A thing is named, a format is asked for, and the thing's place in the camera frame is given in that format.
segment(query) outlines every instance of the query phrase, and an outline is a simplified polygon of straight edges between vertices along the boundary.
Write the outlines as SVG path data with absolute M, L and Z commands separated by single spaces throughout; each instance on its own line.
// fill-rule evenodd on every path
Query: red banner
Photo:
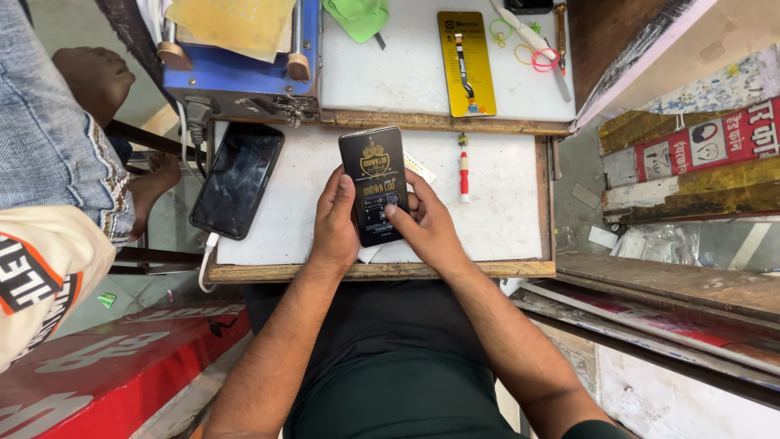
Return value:
M 127 439 L 249 330 L 243 304 L 210 302 L 43 343 L 0 374 L 0 437 Z
M 639 182 L 778 154 L 780 96 L 636 146 Z

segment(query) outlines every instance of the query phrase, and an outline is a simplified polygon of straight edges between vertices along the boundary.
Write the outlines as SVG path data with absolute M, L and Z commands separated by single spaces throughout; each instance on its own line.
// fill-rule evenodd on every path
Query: screwdriver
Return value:
M 469 144 L 469 138 L 466 133 L 461 133 L 458 137 L 458 146 L 463 147 L 460 153 L 460 202 L 469 202 L 469 157 L 466 155 L 466 146 Z
M 558 3 L 555 5 L 555 16 L 558 18 L 557 31 L 555 32 L 555 40 L 558 43 L 558 54 L 561 56 L 558 60 L 558 67 L 561 68 L 561 72 L 566 75 L 566 60 L 564 55 L 566 54 L 566 18 L 563 13 L 566 12 L 566 4 Z

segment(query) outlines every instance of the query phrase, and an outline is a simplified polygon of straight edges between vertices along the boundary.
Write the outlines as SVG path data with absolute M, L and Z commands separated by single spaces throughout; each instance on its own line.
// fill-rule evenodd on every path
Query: white shirt with orange print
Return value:
M 0 371 L 51 336 L 115 256 L 116 247 L 76 207 L 0 210 Z

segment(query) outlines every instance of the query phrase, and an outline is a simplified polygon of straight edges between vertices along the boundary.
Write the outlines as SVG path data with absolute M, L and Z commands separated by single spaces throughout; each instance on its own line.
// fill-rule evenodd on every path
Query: cracked phone screen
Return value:
M 231 126 L 190 215 L 195 227 L 245 238 L 282 143 L 277 133 L 248 134 Z

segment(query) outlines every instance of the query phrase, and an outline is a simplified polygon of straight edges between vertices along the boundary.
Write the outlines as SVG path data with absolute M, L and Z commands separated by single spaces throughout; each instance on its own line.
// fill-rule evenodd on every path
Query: yellow lcd screen packaging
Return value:
M 482 14 L 442 11 L 438 25 L 452 117 L 495 116 Z

